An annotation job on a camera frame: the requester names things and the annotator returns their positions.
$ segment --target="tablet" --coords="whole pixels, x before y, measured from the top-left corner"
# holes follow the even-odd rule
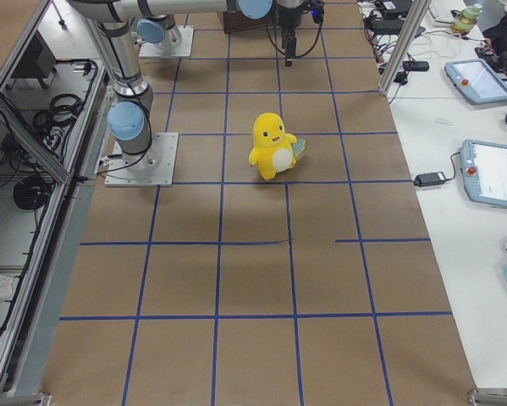
[[[445,72],[473,103],[507,102],[507,84],[482,59],[446,63]]]
[[[460,157],[470,199],[507,208],[507,145],[466,140]]]

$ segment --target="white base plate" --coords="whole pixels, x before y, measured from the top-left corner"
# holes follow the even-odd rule
[[[157,48],[155,45],[146,42],[142,44],[141,53],[139,54],[140,59],[166,59],[166,58],[182,58],[191,56],[191,48],[193,47],[193,31],[192,25],[180,25],[178,27],[179,32],[182,35],[182,43],[179,47],[175,47],[172,50],[164,51],[163,49]]]
[[[161,150],[161,162],[155,169],[135,171],[135,167],[119,169],[106,173],[106,186],[171,186],[178,150],[178,133],[153,133],[153,142]],[[113,154],[121,154],[118,143],[114,145]],[[122,167],[121,159],[114,159],[108,166],[109,170]]]

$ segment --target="toy's arm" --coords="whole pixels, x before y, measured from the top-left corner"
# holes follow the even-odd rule
[[[256,146],[250,152],[250,165],[255,165],[259,160],[259,150]]]
[[[290,144],[294,144],[297,141],[296,137],[292,134],[286,134],[285,137]]]

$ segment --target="green bottle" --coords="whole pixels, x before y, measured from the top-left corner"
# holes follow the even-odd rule
[[[479,18],[479,14],[481,12],[482,5],[479,3],[475,3],[472,6],[466,7],[460,11],[451,27],[453,34],[467,36],[477,23],[477,19]]]

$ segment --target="toy's tail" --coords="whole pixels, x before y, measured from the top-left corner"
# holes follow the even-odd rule
[[[298,139],[293,145],[293,153],[295,154],[295,159],[298,160],[302,156],[302,152],[306,149],[306,140],[303,138]]]

